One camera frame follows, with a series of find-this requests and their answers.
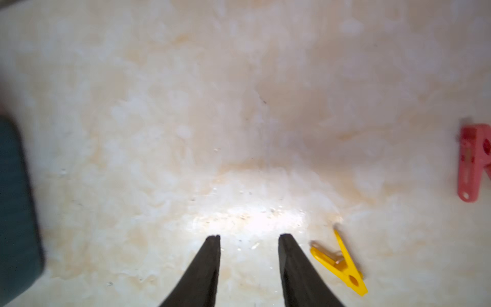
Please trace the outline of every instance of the red clothespin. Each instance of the red clothespin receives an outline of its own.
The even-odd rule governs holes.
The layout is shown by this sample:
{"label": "red clothespin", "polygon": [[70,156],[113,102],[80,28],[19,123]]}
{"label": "red clothespin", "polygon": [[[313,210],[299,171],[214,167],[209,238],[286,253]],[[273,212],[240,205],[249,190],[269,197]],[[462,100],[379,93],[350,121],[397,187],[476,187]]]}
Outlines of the red clothespin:
{"label": "red clothespin", "polygon": [[483,170],[491,178],[491,127],[468,125],[461,128],[459,155],[459,197],[474,202],[479,195]]}

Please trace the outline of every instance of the white marble countertop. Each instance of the white marble countertop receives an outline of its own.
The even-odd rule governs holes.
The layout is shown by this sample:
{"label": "white marble countertop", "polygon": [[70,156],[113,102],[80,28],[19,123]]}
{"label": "white marble countertop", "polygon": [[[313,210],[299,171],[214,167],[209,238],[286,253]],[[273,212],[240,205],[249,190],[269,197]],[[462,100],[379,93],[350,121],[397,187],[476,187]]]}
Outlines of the white marble countertop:
{"label": "white marble countertop", "polygon": [[[488,0],[25,0],[0,11],[47,267],[10,306],[157,306],[221,235],[217,306],[283,306],[294,235],[347,306],[487,306]],[[358,296],[308,254],[341,224]]]}

